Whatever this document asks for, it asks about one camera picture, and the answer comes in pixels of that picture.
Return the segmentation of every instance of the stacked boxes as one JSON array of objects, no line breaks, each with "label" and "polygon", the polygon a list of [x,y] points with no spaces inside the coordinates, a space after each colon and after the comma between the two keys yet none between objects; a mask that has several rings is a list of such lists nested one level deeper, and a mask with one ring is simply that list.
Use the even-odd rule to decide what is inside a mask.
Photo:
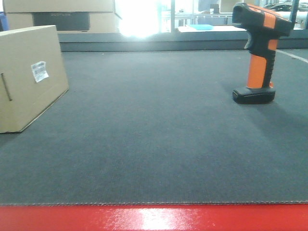
[{"label": "stacked boxes", "polygon": [[56,25],[58,33],[117,33],[114,0],[4,0],[10,29]]}]

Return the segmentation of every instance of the box handle slot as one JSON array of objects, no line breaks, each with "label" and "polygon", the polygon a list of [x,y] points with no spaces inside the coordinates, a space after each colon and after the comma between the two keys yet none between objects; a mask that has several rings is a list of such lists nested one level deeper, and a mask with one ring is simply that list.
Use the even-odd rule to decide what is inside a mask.
[{"label": "box handle slot", "polygon": [[6,80],[4,78],[4,74],[3,73],[1,73],[1,79],[2,79],[2,82],[4,84],[4,88],[5,88],[6,94],[8,95],[9,101],[12,101],[13,99],[12,99],[11,94],[9,92],[9,88],[8,88],[8,85],[6,84]]}]

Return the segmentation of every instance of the barcode label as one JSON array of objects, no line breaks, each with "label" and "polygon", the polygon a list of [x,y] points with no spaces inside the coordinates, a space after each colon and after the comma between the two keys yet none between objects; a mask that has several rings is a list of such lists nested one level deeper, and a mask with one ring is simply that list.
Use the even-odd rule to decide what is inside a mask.
[{"label": "barcode label", "polygon": [[38,62],[36,64],[31,65],[31,68],[34,79],[37,83],[49,77],[46,71],[46,62],[44,61]]}]

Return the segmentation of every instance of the bright light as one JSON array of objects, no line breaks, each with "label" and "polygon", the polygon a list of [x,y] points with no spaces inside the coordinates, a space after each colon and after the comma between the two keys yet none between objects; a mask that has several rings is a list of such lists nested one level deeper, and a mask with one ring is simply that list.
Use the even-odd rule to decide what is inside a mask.
[{"label": "bright light", "polygon": [[146,37],[159,32],[158,0],[121,0],[119,30],[125,36]]}]

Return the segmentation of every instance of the orange barcode scanner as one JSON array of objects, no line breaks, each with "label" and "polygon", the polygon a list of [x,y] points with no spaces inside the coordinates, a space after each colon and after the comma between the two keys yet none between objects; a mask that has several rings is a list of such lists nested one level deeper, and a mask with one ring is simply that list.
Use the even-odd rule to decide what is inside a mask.
[{"label": "orange barcode scanner", "polygon": [[275,98],[270,79],[278,39],[289,36],[293,24],[275,11],[246,3],[235,4],[232,24],[247,30],[249,39],[245,49],[251,53],[247,86],[235,89],[233,99],[243,104],[269,103]]}]

